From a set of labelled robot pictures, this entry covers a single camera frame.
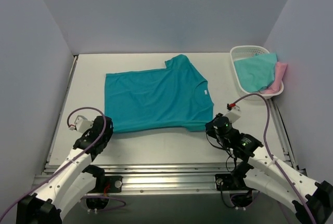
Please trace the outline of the teal t shirt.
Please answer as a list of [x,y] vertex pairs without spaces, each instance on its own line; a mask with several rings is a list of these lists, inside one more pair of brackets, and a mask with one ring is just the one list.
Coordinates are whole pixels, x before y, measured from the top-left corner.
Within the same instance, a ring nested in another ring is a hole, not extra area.
[[208,81],[185,55],[165,61],[162,69],[106,74],[104,95],[104,113],[115,133],[169,127],[204,131],[213,118]]

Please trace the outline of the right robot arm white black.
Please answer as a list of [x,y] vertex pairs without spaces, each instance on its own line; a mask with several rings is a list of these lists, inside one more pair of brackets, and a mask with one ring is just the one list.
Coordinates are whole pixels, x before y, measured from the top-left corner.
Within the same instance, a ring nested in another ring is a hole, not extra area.
[[332,185],[295,170],[250,134],[240,133],[218,114],[205,125],[208,136],[240,163],[222,181],[224,190],[257,190],[295,213],[301,223],[326,223],[332,214]]

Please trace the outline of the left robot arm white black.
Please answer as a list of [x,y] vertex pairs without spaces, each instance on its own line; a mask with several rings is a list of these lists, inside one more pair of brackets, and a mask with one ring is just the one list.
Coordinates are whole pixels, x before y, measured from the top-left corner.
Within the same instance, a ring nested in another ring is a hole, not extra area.
[[87,193],[106,184],[103,168],[93,165],[113,134],[109,117],[83,119],[77,139],[53,176],[18,202],[16,223],[62,223],[69,210]]

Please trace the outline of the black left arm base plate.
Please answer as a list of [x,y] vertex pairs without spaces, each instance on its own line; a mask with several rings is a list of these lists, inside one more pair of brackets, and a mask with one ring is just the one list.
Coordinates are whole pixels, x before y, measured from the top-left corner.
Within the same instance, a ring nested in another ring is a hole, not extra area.
[[122,192],[122,176],[101,176],[96,179],[95,187],[89,193],[120,193]]

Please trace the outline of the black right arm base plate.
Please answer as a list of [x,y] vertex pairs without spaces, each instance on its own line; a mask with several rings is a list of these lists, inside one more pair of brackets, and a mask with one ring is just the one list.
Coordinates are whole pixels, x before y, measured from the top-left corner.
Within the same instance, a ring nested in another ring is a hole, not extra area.
[[264,184],[264,179],[256,175],[222,173],[214,177],[216,189],[221,192],[258,190]]

